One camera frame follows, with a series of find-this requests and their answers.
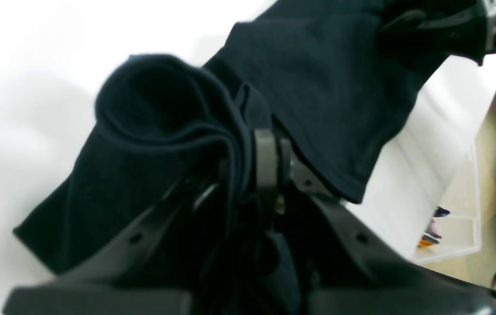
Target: folded cloth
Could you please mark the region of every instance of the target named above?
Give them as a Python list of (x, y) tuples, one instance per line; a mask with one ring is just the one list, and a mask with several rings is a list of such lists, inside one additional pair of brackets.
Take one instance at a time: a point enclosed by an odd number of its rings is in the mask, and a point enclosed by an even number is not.
[(246, 193), (254, 127), (271, 114), (248, 86), (232, 101), (210, 72), (173, 56), (133, 56), (96, 100), (97, 123), (70, 177), (15, 234), (54, 273), (71, 269), (155, 204), (207, 155), (228, 161), (228, 204)]
[(361, 202), (382, 146), (446, 57), (382, 54), (375, 38), (388, 2), (279, 0), (236, 24), (202, 69), (134, 56), (100, 91), (98, 123), (72, 174), (15, 234), (62, 273), (212, 152), (230, 161), (230, 203), (246, 193), (255, 127), (286, 133), (336, 195)]

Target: beige floor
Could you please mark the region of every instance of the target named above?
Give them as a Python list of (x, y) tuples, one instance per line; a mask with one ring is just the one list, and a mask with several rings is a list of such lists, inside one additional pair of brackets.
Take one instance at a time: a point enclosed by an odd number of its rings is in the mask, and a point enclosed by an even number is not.
[(494, 287), (496, 271), (496, 97), (476, 139), (482, 206), (480, 252), (426, 265), (440, 273), (486, 287)]

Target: tiled floor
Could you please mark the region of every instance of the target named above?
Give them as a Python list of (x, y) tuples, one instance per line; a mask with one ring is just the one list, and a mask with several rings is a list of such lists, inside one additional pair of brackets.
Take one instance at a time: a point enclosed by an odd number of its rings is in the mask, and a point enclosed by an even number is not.
[(440, 273), (486, 287), (496, 272), (496, 97), (476, 138), (482, 206), (480, 252), (426, 265)]

